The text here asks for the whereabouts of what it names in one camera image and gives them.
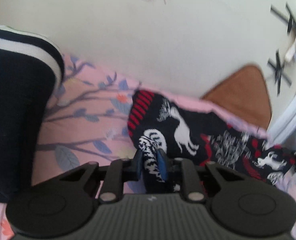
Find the black red white patterned sweater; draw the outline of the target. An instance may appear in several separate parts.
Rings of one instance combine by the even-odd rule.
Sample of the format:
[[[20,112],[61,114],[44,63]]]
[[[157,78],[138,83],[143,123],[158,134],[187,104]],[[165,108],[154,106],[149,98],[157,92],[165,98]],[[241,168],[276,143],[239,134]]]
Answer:
[[[143,152],[143,180],[148,193],[172,193],[174,181],[161,178],[157,149],[170,159],[185,158],[204,166],[213,161],[239,173],[274,185],[290,169],[296,172],[296,150],[234,128],[213,112],[192,112],[149,90],[134,93],[128,133]]]

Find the pink floral bed sheet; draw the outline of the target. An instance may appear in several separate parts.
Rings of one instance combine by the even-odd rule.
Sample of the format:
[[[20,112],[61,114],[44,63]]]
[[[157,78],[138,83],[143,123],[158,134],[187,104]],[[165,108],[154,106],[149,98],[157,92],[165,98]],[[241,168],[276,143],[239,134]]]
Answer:
[[[51,99],[51,109],[43,121],[34,162],[32,183],[37,184],[69,171],[87,161],[109,165],[119,157],[134,155],[134,147],[128,136],[127,118],[132,105],[132,94],[139,81],[132,80],[101,67],[93,67],[68,54],[64,55],[65,81]],[[267,137],[261,126],[249,124],[222,107],[209,101],[186,96],[158,92],[179,106],[202,113],[214,112],[235,128],[257,137]],[[10,239],[13,232],[5,216],[6,204],[0,203],[0,239]],[[126,233],[135,232],[125,239],[184,239],[174,229],[162,229],[166,222],[157,218],[138,223],[119,223]]]

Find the white framed frosted window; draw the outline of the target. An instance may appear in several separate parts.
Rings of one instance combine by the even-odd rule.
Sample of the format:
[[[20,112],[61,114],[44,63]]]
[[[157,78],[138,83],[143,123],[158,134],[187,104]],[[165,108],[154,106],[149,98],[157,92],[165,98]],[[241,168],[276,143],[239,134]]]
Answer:
[[[269,135],[267,147],[270,148],[273,145],[281,145],[295,129],[296,95],[284,113],[279,116],[275,123],[267,130],[267,134]]]

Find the brown cushion headboard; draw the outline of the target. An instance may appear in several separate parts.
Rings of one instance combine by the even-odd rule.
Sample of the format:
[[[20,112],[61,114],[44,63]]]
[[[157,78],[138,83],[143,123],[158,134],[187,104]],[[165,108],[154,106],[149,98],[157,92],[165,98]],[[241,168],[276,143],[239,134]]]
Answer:
[[[272,118],[271,101],[261,69],[247,64],[218,83],[202,97],[242,120],[268,129]]]

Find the black tape cross on wall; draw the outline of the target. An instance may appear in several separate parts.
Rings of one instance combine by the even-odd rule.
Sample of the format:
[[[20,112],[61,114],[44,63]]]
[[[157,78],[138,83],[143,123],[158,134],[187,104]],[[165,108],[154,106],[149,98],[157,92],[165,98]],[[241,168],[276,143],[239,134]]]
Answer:
[[[286,26],[286,35],[290,37],[291,33],[296,32],[296,17],[292,12],[292,9],[288,2],[285,3],[285,10],[287,15],[281,13],[275,6],[271,5],[270,13],[272,13],[276,18],[283,22]],[[280,96],[281,92],[281,81],[284,80],[288,87],[292,86],[292,81],[290,77],[285,73],[285,67],[287,66],[286,60],[281,59],[279,49],[275,51],[275,61],[268,59],[267,65],[271,70],[273,70],[273,79],[277,87],[277,96]]]

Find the navy white striped garment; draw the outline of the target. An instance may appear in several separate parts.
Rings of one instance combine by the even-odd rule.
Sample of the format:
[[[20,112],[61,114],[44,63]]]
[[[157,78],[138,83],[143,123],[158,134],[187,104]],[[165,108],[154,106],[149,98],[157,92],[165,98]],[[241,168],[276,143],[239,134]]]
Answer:
[[[31,185],[45,109],[63,77],[53,42],[0,25],[0,203]]]

